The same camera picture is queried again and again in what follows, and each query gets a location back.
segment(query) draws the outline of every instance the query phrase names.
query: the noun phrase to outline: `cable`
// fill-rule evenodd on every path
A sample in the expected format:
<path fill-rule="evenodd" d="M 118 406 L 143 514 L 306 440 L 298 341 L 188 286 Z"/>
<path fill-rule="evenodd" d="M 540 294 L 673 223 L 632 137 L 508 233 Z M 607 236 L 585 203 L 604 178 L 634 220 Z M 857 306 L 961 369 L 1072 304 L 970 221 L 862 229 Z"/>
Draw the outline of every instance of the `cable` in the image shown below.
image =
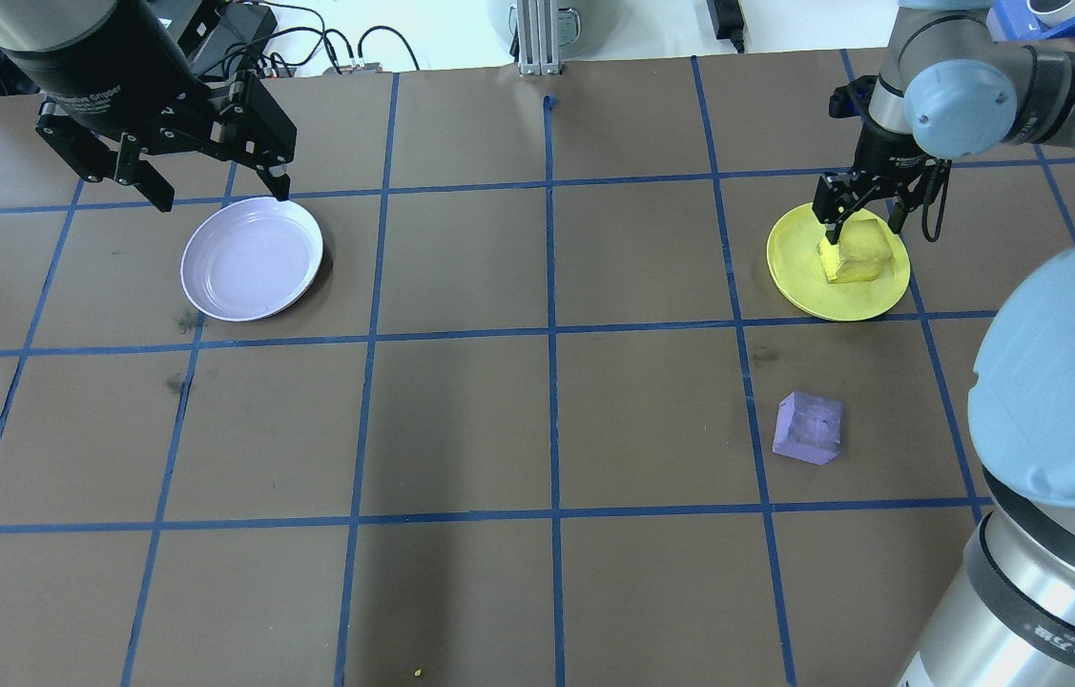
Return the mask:
<path fill-rule="evenodd" d="M 935 243 L 940 240 L 940 230 L 944 227 L 944 209 L 948 204 L 948 180 L 951 175 L 948 174 L 952 170 L 951 160 L 936 160 L 935 169 L 931 170 L 931 175 L 927 178 L 927 199 L 929 202 L 922 205 L 922 239 L 926 239 L 928 243 Z M 944 174 L 944 186 L 940 188 L 940 209 L 935 214 L 935 233 L 931 233 L 927 229 L 927 212 L 931 209 L 930 199 L 931 196 L 935 195 L 935 184 L 940 183 L 940 174 Z"/>
<path fill-rule="evenodd" d="M 370 30 L 363 31 L 362 35 L 359 35 L 359 59 L 360 60 L 362 60 L 362 58 L 363 58 L 363 39 L 367 39 L 368 35 L 371 35 L 372 31 L 375 31 L 375 30 L 387 30 L 387 31 L 389 31 L 389 33 L 392 33 L 393 35 L 396 35 L 399 39 L 401 39 L 402 40 L 402 44 L 405 45 L 405 52 L 411 54 L 411 60 L 414 61 L 414 71 L 422 71 L 422 67 L 419 67 L 419 59 L 414 56 L 414 48 L 411 47 L 411 42 L 408 40 L 406 40 L 404 35 L 402 35 L 402 32 L 400 30 L 397 30 L 393 27 L 385 26 L 385 25 L 373 26 L 372 28 L 370 28 Z"/>
<path fill-rule="evenodd" d="M 197 75 L 199 77 L 202 77 L 202 75 L 210 74 L 211 71 L 214 71 L 215 69 L 219 69 L 219 70 L 223 70 L 224 80 L 227 81 L 227 78 L 228 78 L 228 67 L 229 67 L 228 60 L 232 60 L 232 58 L 234 58 L 234 57 L 241 57 L 241 56 L 245 56 L 245 55 L 250 55 L 250 54 L 253 54 L 253 51 L 254 51 L 255 47 L 259 52 L 259 47 L 260 46 L 264 45 L 266 43 L 270 43 L 271 40 L 278 39 L 278 37 L 281 37 L 281 35 L 287 35 L 289 33 L 316 33 L 316 34 L 320 35 L 320 43 L 318 43 L 314 48 L 312 48 L 312 53 L 310 53 L 309 56 L 305 57 L 305 61 L 310 60 L 310 58 L 315 55 L 317 48 L 320 47 L 320 45 L 328 44 L 328 38 L 327 38 L 327 35 L 320 33 L 319 30 L 315 30 L 315 28 L 306 27 L 306 26 L 297 26 L 297 27 L 291 27 L 291 28 L 285 28 L 285 30 L 275 31 L 275 33 L 267 35 L 266 38 L 259 38 L 257 40 L 250 40 L 248 43 L 240 43 L 240 44 L 232 43 L 231 45 L 228 45 L 227 51 L 224 53 L 224 58 L 220 58 L 219 61 L 215 62 L 214 65 L 211 65 L 211 66 L 206 67 L 206 70 L 202 71 L 202 73 L 199 73 Z"/>
<path fill-rule="evenodd" d="M 331 60 L 329 60 L 329 63 L 333 66 L 333 71 L 335 71 L 336 73 L 340 73 L 340 74 L 342 73 L 342 70 L 340 69 L 340 67 L 338 67 L 338 55 L 336 55 L 336 52 L 333 48 L 333 44 L 329 43 L 329 37 L 328 37 L 328 34 L 329 33 L 334 33 L 336 35 L 342 35 L 343 40 L 345 40 L 345 35 L 343 35 L 342 32 L 340 30 L 336 30 L 335 28 L 329 28 L 329 30 L 320 31 L 320 30 L 315 30 L 315 28 L 312 28 L 312 27 L 297 26 L 297 27 L 287 28 L 287 30 L 276 31 L 275 33 L 272 33 L 271 35 L 267 35 L 266 38 L 259 38 L 257 40 L 250 40 L 248 43 L 232 43 L 231 45 L 228 45 L 227 51 L 225 52 L 224 58 L 220 58 L 220 60 L 218 62 L 215 62 L 214 65 L 211 65 L 210 67 L 207 67 L 206 70 L 202 71 L 202 73 L 199 73 L 198 76 L 202 77 L 202 75 L 210 74 L 211 71 L 214 71 L 215 69 L 219 69 L 220 72 L 223 73 L 223 80 L 227 81 L 228 77 L 229 77 L 228 69 L 229 69 L 229 67 L 231 67 L 231 62 L 229 62 L 229 60 L 234 60 L 234 58 L 241 57 L 241 56 L 245 56 L 245 55 L 253 55 L 254 52 L 255 52 L 255 48 L 257 48 L 259 58 L 261 58 L 261 60 L 263 60 L 263 61 L 268 61 L 264 56 L 259 55 L 259 47 L 258 46 L 259 45 L 264 45 L 266 43 L 271 42 L 271 40 L 278 39 L 280 35 L 285 35 L 285 34 L 288 34 L 288 33 L 315 33 L 315 34 L 319 35 L 319 39 L 317 41 L 317 44 L 315 44 L 312 47 L 312 51 L 309 52 L 309 54 L 307 54 L 306 57 L 302 58 L 302 60 L 300 60 L 299 62 L 286 62 L 286 61 L 284 61 L 285 66 L 288 66 L 288 67 L 304 66 L 304 65 L 309 63 L 310 61 L 312 61 L 312 57 L 316 56 L 316 53 L 317 53 L 317 51 L 319 51 L 320 47 L 324 47 L 325 51 L 326 51 L 326 53 L 327 53 L 327 55 L 331 55 L 333 57 L 333 58 L 331 58 Z M 348 52 L 349 52 L 349 46 L 350 46 L 349 40 L 348 40 L 348 42 L 346 42 L 346 46 L 348 47 Z"/>
<path fill-rule="evenodd" d="M 353 58 L 355 56 L 354 51 L 350 49 L 350 40 L 346 38 L 344 33 L 335 28 L 328 28 L 325 23 L 325 15 L 322 13 L 316 12 L 312 8 L 302 8 L 300 4 L 285 4 L 285 3 L 272 3 L 270 0 L 228 0 L 228 3 L 241 3 L 241 4 L 264 4 L 267 8 L 281 8 L 285 10 L 301 10 L 304 13 L 315 14 L 316 18 L 320 20 L 320 35 L 322 35 L 322 43 L 325 44 L 326 55 L 329 57 L 329 63 L 333 66 L 333 70 L 338 73 L 342 73 L 342 70 L 338 69 L 338 56 L 333 51 L 333 45 L 328 42 L 328 34 L 334 33 L 342 37 L 343 43 L 346 44 L 346 57 Z"/>

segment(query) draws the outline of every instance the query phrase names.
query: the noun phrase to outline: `floor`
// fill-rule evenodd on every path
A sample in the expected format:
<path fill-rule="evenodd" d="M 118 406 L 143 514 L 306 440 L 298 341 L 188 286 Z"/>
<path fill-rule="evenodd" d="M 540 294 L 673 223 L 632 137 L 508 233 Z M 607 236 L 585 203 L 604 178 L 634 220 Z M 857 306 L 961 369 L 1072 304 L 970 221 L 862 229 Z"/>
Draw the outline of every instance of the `floor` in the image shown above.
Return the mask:
<path fill-rule="evenodd" d="M 0 99 L 0 686 L 890 683 L 989 504 L 970 362 L 1074 246 L 1075 156 L 961 162 L 891 313 L 804 317 L 765 235 L 878 58 L 272 83 L 329 254 L 248 325 L 176 262 L 257 180 L 162 160 L 159 214 Z M 846 403 L 837 460 L 770 452 L 794 390 Z"/>

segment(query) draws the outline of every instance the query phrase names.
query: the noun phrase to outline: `white plate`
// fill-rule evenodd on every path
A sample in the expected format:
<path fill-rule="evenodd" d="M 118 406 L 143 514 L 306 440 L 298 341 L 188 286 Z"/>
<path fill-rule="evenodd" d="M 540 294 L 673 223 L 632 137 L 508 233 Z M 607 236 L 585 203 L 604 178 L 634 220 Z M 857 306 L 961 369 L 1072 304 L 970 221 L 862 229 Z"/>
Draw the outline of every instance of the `white plate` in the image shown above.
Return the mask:
<path fill-rule="evenodd" d="M 315 218 L 301 205 L 241 200 L 194 231 L 181 257 L 181 287 L 213 318 L 272 316 L 312 284 L 322 246 Z"/>

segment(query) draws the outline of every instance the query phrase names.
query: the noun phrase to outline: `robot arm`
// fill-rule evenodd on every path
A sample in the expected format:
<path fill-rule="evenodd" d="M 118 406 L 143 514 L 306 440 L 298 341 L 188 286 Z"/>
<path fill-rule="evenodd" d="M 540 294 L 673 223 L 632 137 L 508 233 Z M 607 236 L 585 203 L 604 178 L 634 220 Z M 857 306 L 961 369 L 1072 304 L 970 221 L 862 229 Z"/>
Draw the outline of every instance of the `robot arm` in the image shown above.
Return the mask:
<path fill-rule="evenodd" d="M 141 156 L 198 151 L 288 199 L 296 125 L 253 73 L 199 81 L 144 0 L 0 0 L 0 47 L 46 92 L 37 132 L 87 182 L 113 177 L 167 212 L 173 187 Z"/>
<path fill-rule="evenodd" d="M 813 212 L 837 243 L 872 200 L 895 199 L 890 227 L 933 203 L 951 161 L 1001 142 L 1075 148 L 1075 53 L 992 42 L 994 0 L 902 0 L 878 77 L 834 92 L 830 115 L 859 116 L 855 164 L 821 174 Z"/>

